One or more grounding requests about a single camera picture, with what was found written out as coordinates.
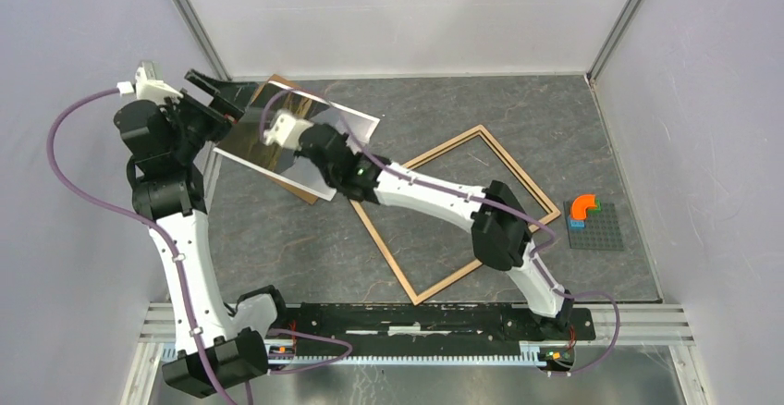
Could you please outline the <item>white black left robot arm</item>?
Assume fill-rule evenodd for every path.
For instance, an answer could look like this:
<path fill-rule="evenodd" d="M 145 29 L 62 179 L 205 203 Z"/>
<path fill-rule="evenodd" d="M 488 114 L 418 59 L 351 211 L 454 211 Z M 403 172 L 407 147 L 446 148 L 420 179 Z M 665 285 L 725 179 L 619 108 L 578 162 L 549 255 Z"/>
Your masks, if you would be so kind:
<path fill-rule="evenodd" d="M 223 140 L 245 110 L 236 101 L 238 84 L 196 70 L 185 78 L 209 94 L 208 104 L 166 84 L 154 62 L 140 63 L 127 86 L 133 100 L 116 112 L 114 123 L 130 150 L 132 216 L 150 230 L 171 297 L 176 357 L 163 366 L 163 377 L 170 387 L 204 399 L 267 374 L 265 336 L 283 336 L 290 313 L 270 285 L 241 295 L 235 306 L 220 294 L 204 178 L 195 160 L 206 144 Z"/>

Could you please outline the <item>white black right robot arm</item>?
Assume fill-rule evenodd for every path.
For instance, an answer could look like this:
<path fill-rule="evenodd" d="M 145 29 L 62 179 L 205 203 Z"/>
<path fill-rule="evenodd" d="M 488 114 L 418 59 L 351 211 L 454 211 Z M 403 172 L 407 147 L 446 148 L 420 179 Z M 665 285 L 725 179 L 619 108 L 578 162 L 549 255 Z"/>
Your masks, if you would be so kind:
<path fill-rule="evenodd" d="M 527 215 L 506 184 L 447 182 L 370 153 L 378 118 L 281 81 L 238 83 L 227 99 L 239 114 L 218 153 L 309 196 L 341 195 L 448 222 L 471 236 L 478 262 L 512 280 L 541 336 L 558 338 L 570 328 L 570 293 L 533 240 L 546 222 Z"/>

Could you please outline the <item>landscape photo print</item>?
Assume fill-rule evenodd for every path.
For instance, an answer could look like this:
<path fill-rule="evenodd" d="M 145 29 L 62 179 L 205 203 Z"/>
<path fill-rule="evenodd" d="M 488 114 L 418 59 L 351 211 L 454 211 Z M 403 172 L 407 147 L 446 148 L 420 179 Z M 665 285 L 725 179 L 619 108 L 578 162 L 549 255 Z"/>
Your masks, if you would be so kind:
<path fill-rule="evenodd" d="M 326 124 L 340 133 L 352 132 L 365 145 L 379 123 L 377 117 L 273 80 L 251 98 L 243 118 L 215 149 L 306 200 L 330 201 L 337 191 L 327 186 L 310 160 L 295 155 L 299 135 L 306 128 Z"/>

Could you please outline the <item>light wooden picture frame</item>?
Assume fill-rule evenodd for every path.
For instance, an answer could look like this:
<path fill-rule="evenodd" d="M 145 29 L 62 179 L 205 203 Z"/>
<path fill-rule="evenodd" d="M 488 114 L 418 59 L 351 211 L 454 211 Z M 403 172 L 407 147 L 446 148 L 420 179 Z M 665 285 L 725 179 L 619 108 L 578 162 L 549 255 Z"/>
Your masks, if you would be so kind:
<path fill-rule="evenodd" d="M 480 138 L 515 179 L 544 210 L 538 220 L 523 212 L 508 186 L 494 181 L 485 188 L 428 177 L 417 167 L 447 153 L 463 143 Z M 399 284 L 411 302 L 420 305 L 484 265 L 506 274 L 523 294 L 534 313 L 554 318 L 565 307 L 566 290 L 546 269 L 533 242 L 533 233 L 547 231 L 561 215 L 555 203 L 533 181 L 508 151 L 482 125 L 469 129 L 408 163 L 392 164 L 381 172 L 376 189 L 383 206 L 407 208 L 446 221 L 472 237 L 474 259 L 430 288 L 414 289 L 371 219 L 359 202 L 352 207 L 370 233 Z"/>

